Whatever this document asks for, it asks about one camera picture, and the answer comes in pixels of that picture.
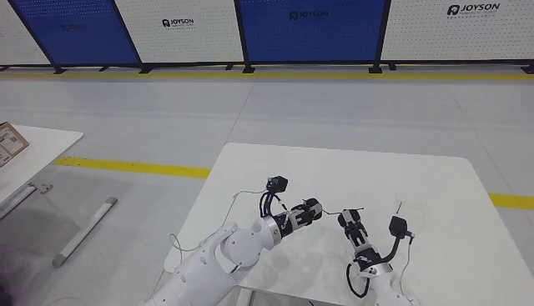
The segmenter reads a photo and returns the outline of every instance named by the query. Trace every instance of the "panel frame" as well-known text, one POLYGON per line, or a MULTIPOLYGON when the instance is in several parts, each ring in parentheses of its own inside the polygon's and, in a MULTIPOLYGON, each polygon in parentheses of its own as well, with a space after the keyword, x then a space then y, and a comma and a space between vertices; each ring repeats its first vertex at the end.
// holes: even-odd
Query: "panel frame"
MULTIPOLYGON (((385 34, 387 27, 384 31, 383 43, 385 42, 385 34)), ((396 64, 516 64, 516 65, 529 65, 534 67, 534 58, 496 58, 496 59, 389 59, 383 58, 380 55, 380 63, 389 65, 392 71, 395 71, 396 64)))
POLYGON ((13 68, 15 68, 15 67, 17 67, 17 68, 48 68, 48 67, 52 67, 54 69, 54 71, 55 71, 53 74, 64 73, 65 71, 67 71, 66 68, 86 68, 86 67, 101 68, 101 70, 104 69, 104 68, 109 68, 109 67, 140 68, 141 69, 140 73, 148 73, 148 72, 150 72, 150 68, 144 66, 144 64, 141 62, 141 60, 139 58, 139 54, 137 52, 137 49, 135 48, 134 44, 132 43, 132 40, 131 40, 131 37, 129 36, 128 30, 124 26, 123 18, 121 17, 120 12, 117 10, 117 4, 115 3, 115 0, 109 0, 109 1, 111 2, 113 10, 115 11, 115 14, 117 15, 118 21, 121 24, 121 27, 123 29, 124 34, 126 35, 126 38, 128 40, 128 44, 132 48, 134 56, 137 58, 137 62, 136 63, 90 63, 90 64, 86 64, 86 63, 69 63, 69 64, 56 63, 53 60, 53 58, 50 55, 50 53, 44 47, 44 45, 41 42, 41 40, 38 38, 37 34, 33 31, 31 26, 29 25, 28 21, 25 19, 25 17, 21 13, 20 9, 15 4, 15 2, 13 0, 8 0, 8 1, 9 1, 9 4, 11 5, 11 7, 13 8, 13 10, 15 11, 15 13, 18 15, 20 20, 23 22, 24 27, 32 35, 32 37, 35 40, 35 42, 38 44, 38 46, 41 48, 41 50, 43 51, 43 53, 47 57, 48 61, 50 62, 50 65, 43 66, 42 64, 8 64, 7 68, 11 68, 11 67, 13 67, 13 68))
MULTIPOLYGON (((243 16, 240 10, 240 1, 234 0, 236 2, 236 10, 239 6, 239 13, 238 13, 238 24, 240 26, 240 29, 242 29, 242 41, 243 48, 246 48, 246 51, 244 50, 244 55, 246 54, 246 59, 249 58, 249 51, 246 46, 246 38, 244 33, 244 24, 243 24, 243 16)), ((389 12, 389 8, 391 5, 391 0, 384 0, 384 10, 386 9, 389 12)), ((387 27, 387 19, 388 15, 384 15, 384 12, 382 13, 381 21, 380 21, 380 31, 378 35, 378 41, 377 41, 377 49, 374 58, 369 60, 331 60, 331 61, 249 61, 250 65, 272 65, 272 64, 280 64, 280 65, 306 65, 306 64, 312 64, 312 65, 373 65, 372 68, 375 68, 378 66, 380 69, 380 56, 381 56, 381 46, 384 44, 385 40, 385 31, 387 27)))
POLYGON ((244 65, 244 71, 243 73, 253 73, 254 68, 250 66, 250 62, 248 60, 248 54, 244 49, 244 45, 246 45, 246 41, 244 40, 244 34, 242 33, 240 27, 242 26, 242 18, 241 18, 241 12, 239 9, 239 2, 233 2, 234 8, 235 8, 235 14, 237 19, 237 26, 239 29, 239 42, 241 50, 243 51, 243 61, 206 61, 206 62, 143 62, 143 65, 149 69, 153 68, 186 68, 186 67, 200 67, 200 66, 217 66, 217 65, 226 65, 226 70, 232 69, 234 65, 244 65))

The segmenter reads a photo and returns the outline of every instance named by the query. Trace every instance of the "white table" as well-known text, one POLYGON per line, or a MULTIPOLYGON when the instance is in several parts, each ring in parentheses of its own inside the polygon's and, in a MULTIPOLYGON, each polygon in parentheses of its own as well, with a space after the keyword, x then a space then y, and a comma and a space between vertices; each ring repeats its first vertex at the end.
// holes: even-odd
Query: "white table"
MULTIPOLYGON (((399 215, 417 235, 403 287, 422 305, 531 305, 534 300, 534 279, 464 158, 230 143, 179 232, 182 246, 193 247, 218 228, 235 193, 261 190, 267 177, 276 175, 289 179, 280 196, 288 206, 315 197, 330 212, 364 207, 362 223, 383 256, 393 244, 391 216, 402 202, 399 215)), ((241 195, 229 221, 249 228, 259 217, 258 202, 257 195, 241 195)), ((240 286, 334 304, 369 303, 347 286, 352 254, 337 216, 325 215, 262 253, 240 286)), ((406 255, 403 240, 391 262, 397 273, 406 255)), ((165 270, 172 272, 178 263, 179 252, 172 248, 165 270)))
MULTIPOLYGON (((30 145, 8 163, 0 167, 0 219, 11 212, 27 196, 36 190, 46 193, 52 185, 31 183, 34 177, 61 154, 71 148, 83 133, 48 128, 13 125, 30 145)), ((117 202, 108 198, 95 213, 91 222, 67 244, 53 260, 55 267, 61 266, 74 249, 83 241, 106 212, 117 202)))

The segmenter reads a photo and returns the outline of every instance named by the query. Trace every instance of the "yellow floor line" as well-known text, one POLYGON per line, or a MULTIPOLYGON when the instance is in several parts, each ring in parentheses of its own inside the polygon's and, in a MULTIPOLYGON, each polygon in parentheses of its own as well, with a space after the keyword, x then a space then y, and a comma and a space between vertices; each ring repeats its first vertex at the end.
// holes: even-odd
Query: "yellow floor line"
MULTIPOLYGON (((208 178, 209 172, 211 171, 209 168, 159 165, 155 163, 132 163, 127 161, 75 157, 61 157, 55 164, 59 166, 109 169, 122 172, 180 176, 184 178, 208 178)), ((490 193, 489 195, 496 207, 534 210, 534 196, 504 195, 499 193, 490 193)))
POLYGON ((0 73, 0 78, 296 78, 296 79, 402 79, 402 80, 534 80, 529 74, 474 73, 0 73))
POLYGON ((209 168, 158 165, 154 163, 131 163, 127 161, 112 161, 73 157, 61 157, 56 160, 55 164, 60 166, 110 169, 122 172, 172 175, 185 178, 208 178, 209 172, 211 170, 209 168))
POLYGON ((493 205, 499 208, 521 208, 523 210, 534 210, 534 196, 503 195, 490 193, 493 205))

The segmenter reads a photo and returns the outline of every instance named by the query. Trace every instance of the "wall partition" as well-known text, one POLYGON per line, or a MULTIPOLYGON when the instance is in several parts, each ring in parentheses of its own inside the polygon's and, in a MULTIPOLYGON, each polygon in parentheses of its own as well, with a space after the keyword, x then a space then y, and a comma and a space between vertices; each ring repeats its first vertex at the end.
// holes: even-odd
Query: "wall partition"
POLYGON ((138 65, 111 0, 13 0, 57 65, 138 65))
POLYGON ((384 2, 239 0, 250 61, 372 61, 384 2))
POLYGON ((0 0, 0 65, 50 64, 9 4, 0 0))
POLYGON ((234 0, 115 0, 143 63, 243 62, 234 0))
POLYGON ((534 0, 392 0, 382 60, 534 58, 534 0))

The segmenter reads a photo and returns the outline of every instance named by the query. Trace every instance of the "epoxy floor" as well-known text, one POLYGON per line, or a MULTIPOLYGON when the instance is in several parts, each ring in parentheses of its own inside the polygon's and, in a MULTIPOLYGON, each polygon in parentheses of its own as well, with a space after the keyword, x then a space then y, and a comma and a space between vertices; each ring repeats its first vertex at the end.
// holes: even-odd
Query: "epoxy floor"
MULTIPOLYGON (((69 156, 211 168, 229 142, 458 156, 489 193, 520 195, 534 195, 532 101, 532 80, 0 78, 0 121, 84 132, 69 156)), ((107 197, 119 203, 60 269, 50 262, 77 227, 52 202, 33 195, 0 221, 0 268, 16 305, 137 304, 164 281, 168 235, 179 231, 204 182, 60 166, 39 177, 53 183, 47 196, 80 226, 107 197)), ((534 211, 497 210, 534 271, 534 211)), ((224 304, 234 302, 233 295, 224 304)), ((308 303, 262 294, 254 301, 286 304, 308 303)))

